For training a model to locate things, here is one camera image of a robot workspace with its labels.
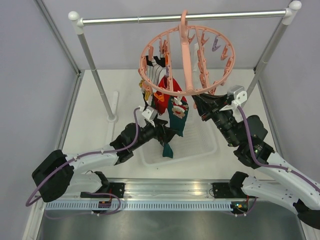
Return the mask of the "metal clothes rack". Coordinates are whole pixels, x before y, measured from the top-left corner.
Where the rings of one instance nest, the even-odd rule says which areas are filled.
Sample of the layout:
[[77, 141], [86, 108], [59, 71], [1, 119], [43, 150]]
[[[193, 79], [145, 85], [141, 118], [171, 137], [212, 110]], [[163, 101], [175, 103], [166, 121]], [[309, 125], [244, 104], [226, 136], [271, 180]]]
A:
[[224, 12], [224, 13], [201, 13], [201, 14], [188, 14], [184, 11], [181, 15], [151, 15], [151, 16], [137, 16], [137, 17], [124, 17], [124, 18], [94, 18], [84, 19], [76, 11], [68, 13], [68, 19], [71, 21], [75, 33], [78, 36], [81, 47], [90, 66], [93, 78], [100, 92], [102, 102], [106, 109], [109, 122], [117, 120], [116, 113], [113, 112], [109, 100], [103, 88], [100, 76], [96, 69], [91, 51], [89, 49], [85, 34], [85, 26], [96, 25], [115, 25], [115, 24], [146, 24], [146, 23], [164, 23], [164, 22], [179, 22], [178, 31], [180, 32], [180, 42], [182, 47], [182, 63], [184, 75], [186, 77], [186, 93], [194, 94], [196, 91], [193, 89], [191, 80], [191, 58], [187, 56], [189, 50], [189, 39], [186, 35], [188, 21], [201, 21], [201, 20], [223, 20], [223, 19], [247, 19], [247, 18], [271, 18], [281, 17], [279, 25], [274, 30], [271, 38], [269, 39], [263, 53], [254, 68], [254, 77], [247, 89], [247, 97], [250, 97], [256, 84], [259, 81], [260, 75], [265, 70], [268, 61], [274, 53], [277, 45], [279, 44], [282, 36], [284, 35], [288, 26], [293, 22], [296, 14], [302, 8], [302, 2], [293, 0], [287, 8], [282, 10], [268, 10], [268, 11], [248, 11], [248, 12]]

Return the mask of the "purple clothes peg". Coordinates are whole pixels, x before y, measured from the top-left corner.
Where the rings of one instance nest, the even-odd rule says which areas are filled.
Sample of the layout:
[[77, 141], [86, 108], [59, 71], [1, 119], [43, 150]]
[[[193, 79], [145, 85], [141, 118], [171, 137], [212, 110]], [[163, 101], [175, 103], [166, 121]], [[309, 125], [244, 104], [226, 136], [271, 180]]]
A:
[[216, 35], [211, 48], [212, 52], [215, 52], [220, 48], [220, 45], [218, 45], [218, 42], [219, 42], [219, 37]]

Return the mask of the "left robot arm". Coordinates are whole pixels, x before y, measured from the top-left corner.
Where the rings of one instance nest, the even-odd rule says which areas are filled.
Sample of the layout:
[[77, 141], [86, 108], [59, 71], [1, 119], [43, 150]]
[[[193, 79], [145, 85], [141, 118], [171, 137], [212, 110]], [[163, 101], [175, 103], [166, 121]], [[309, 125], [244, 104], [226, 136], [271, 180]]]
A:
[[157, 140], [166, 151], [178, 130], [168, 127], [168, 121], [154, 119], [141, 127], [138, 122], [125, 126], [120, 135], [111, 143], [89, 152], [65, 154], [60, 149], [52, 151], [33, 171], [38, 197], [31, 195], [26, 205], [38, 200], [53, 202], [70, 193], [86, 197], [94, 193], [103, 198], [108, 195], [108, 179], [97, 169], [125, 163], [133, 157], [134, 151], [150, 140]]

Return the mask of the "teal sock front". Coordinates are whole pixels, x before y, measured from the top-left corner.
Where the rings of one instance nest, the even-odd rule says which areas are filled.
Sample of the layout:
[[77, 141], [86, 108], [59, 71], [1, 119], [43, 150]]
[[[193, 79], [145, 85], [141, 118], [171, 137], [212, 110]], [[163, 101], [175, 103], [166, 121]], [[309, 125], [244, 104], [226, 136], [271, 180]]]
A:
[[170, 159], [172, 159], [174, 156], [173, 150], [168, 143], [164, 143], [163, 145], [162, 156], [164, 158], [170, 158]]

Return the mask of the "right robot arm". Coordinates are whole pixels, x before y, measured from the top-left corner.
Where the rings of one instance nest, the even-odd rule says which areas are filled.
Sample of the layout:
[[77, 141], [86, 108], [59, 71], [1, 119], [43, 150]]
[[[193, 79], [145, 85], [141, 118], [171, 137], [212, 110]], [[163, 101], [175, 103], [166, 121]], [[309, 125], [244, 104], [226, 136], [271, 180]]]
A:
[[197, 112], [203, 121], [212, 120], [234, 155], [246, 167], [276, 180], [281, 186], [237, 171], [228, 183], [235, 198], [262, 198], [296, 214], [306, 225], [320, 228], [320, 184], [290, 165], [264, 139], [268, 133], [257, 115], [247, 117], [241, 105], [246, 91], [237, 95], [193, 95]]

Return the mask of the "white plastic basket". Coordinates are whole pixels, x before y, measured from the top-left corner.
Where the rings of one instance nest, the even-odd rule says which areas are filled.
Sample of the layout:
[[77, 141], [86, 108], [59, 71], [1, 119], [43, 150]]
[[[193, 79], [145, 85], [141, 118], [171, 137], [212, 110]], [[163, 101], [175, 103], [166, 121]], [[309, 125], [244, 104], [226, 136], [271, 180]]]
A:
[[169, 146], [173, 151], [172, 158], [163, 156], [163, 147], [155, 139], [144, 144], [137, 152], [145, 166], [159, 167], [181, 161], [199, 160], [214, 154], [218, 149], [213, 127], [210, 123], [203, 122], [193, 108], [188, 113], [183, 137], [175, 135]]

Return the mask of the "black white striped sock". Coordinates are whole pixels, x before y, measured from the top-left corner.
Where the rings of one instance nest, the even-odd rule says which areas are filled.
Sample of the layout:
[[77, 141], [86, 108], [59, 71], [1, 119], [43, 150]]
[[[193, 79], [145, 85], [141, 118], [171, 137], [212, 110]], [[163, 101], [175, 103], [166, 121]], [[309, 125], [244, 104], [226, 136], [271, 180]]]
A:
[[146, 75], [151, 80], [154, 85], [158, 85], [160, 82], [160, 75], [163, 70], [166, 69], [165, 56], [161, 54], [160, 56], [153, 56], [149, 58], [148, 55], [145, 56], [147, 64]]

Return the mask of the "teal reindeer sock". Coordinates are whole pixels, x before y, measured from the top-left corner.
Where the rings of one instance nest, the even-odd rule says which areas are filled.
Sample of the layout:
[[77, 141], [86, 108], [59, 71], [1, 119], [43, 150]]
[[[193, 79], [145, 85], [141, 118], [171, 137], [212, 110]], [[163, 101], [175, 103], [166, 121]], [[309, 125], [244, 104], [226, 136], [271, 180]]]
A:
[[171, 96], [168, 100], [167, 111], [169, 115], [169, 127], [177, 131], [177, 135], [184, 136], [184, 129], [189, 113], [189, 105], [185, 97], [181, 99], [181, 104], [175, 103], [175, 98]]

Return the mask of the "green patterned sock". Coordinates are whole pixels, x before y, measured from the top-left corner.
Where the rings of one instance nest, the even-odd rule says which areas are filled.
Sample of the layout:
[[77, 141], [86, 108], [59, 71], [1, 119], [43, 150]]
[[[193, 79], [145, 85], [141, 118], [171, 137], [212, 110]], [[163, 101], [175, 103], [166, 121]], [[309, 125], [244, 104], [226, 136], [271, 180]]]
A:
[[153, 91], [142, 87], [141, 92], [145, 104], [151, 106], [153, 101]]

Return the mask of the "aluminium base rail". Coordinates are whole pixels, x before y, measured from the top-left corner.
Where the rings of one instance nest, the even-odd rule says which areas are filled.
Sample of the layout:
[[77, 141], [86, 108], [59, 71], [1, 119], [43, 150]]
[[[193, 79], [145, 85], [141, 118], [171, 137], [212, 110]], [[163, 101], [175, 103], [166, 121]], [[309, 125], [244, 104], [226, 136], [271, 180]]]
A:
[[124, 183], [123, 198], [128, 201], [209, 201], [214, 198], [214, 183], [228, 179], [147, 179], [109, 178]]

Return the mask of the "pink round clip hanger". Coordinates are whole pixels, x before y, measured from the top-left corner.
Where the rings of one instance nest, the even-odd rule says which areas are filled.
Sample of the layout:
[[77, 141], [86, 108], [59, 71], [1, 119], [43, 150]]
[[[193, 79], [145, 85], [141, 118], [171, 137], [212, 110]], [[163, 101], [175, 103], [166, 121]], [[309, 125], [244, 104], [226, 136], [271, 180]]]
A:
[[[177, 27], [170, 28], [160, 33], [159, 35], [154, 37], [143, 49], [139, 59], [138, 73], [140, 77], [143, 79], [143, 83], [145, 85], [146, 90], [156, 90], [163, 94], [171, 96], [193, 96], [202, 93], [214, 95], [217, 87], [224, 85], [229, 75], [231, 74], [236, 59], [235, 49], [232, 43], [222, 33], [212, 28], [200, 25], [189, 25], [187, 21], [187, 13], [188, 11], [184, 10], [182, 14], [178, 17], [179, 25]], [[179, 40], [181, 46], [182, 69], [184, 72], [185, 82], [185, 90], [182, 91], [174, 90], [170, 34], [175, 32], [179, 33]], [[220, 79], [214, 82], [210, 82], [209, 72], [207, 69], [207, 59], [205, 58], [205, 45], [208, 42], [208, 40], [205, 39], [206, 33], [213, 34], [215, 35], [215, 37], [218, 36], [218, 40], [221, 39], [225, 42], [224, 48], [220, 55], [220, 60], [225, 61], [223, 75]], [[190, 45], [194, 39], [196, 39], [199, 45], [197, 56], [199, 82], [201, 84], [201, 88], [195, 88], [193, 81]], [[168, 70], [167, 84], [165, 87], [153, 84], [146, 75], [146, 56], [148, 56], [149, 58], [152, 58], [154, 56], [154, 43], [156, 42], [159, 43], [159, 52], [161, 54], [164, 54], [165, 69]]]

